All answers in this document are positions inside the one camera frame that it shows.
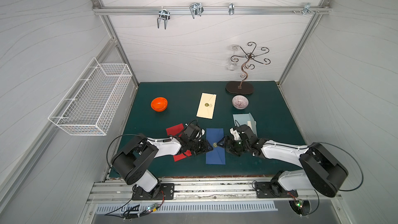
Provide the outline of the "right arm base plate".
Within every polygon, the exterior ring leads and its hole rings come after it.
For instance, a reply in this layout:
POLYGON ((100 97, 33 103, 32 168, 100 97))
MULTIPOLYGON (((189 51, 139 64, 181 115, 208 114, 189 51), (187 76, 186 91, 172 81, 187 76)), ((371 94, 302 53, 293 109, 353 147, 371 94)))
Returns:
POLYGON ((296 190, 287 191, 278 183, 255 180, 252 182, 251 186, 255 190, 256 197, 259 199, 298 197, 296 190))

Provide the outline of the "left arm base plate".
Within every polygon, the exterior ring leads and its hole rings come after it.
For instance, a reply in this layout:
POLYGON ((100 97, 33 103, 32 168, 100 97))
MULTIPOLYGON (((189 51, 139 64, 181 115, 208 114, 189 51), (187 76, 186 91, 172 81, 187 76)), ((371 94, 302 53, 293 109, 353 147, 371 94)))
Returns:
POLYGON ((133 187, 133 201, 150 201, 150 200, 173 200, 174 199, 175 184, 173 183, 159 183, 153 190, 146 192, 140 186, 133 187))

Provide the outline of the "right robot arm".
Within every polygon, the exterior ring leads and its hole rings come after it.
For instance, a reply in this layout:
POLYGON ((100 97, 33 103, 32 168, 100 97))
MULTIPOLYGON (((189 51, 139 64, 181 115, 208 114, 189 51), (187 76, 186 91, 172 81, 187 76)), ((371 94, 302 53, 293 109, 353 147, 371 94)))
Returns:
POLYGON ((300 167, 296 171, 280 171, 272 179, 270 190, 279 197, 283 191, 315 190, 333 198, 349 175, 348 170, 321 143, 291 145, 258 138, 251 127, 233 127, 230 136, 217 143, 228 153, 240 156, 275 159, 300 167))

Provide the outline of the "light blue envelope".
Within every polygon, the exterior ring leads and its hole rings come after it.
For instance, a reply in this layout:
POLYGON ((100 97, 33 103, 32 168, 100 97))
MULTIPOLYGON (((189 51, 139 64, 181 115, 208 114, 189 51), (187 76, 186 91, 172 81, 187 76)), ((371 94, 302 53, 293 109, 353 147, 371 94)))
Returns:
POLYGON ((248 114, 234 114, 234 123, 237 127, 246 124, 249 126, 253 133, 257 135, 257 123, 251 113, 248 114))

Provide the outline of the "dark blue envelope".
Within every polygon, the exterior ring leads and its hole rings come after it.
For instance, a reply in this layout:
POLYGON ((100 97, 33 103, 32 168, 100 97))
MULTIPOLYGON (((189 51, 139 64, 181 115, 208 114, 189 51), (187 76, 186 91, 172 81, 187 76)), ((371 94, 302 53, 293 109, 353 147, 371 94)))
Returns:
POLYGON ((207 165, 225 165, 226 153, 222 147, 218 146, 218 142, 224 138, 224 130, 216 128, 206 129, 206 138, 213 150, 206 153, 207 165))

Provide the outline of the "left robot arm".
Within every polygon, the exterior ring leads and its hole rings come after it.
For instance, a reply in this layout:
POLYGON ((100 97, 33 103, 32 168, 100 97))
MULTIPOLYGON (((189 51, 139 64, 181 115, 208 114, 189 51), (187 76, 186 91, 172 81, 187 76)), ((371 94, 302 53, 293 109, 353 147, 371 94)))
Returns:
POLYGON ((205 130, 192 122, 176 135, 169 135, 164 139, 133 134, 132 139, 107 162, 127 185, 136 185, 155 197, 161 190, 161 183, 148 170, 153 160, 163 156, 183 155, 187 151, 193 155, 213 151, 204 134, 205 130))

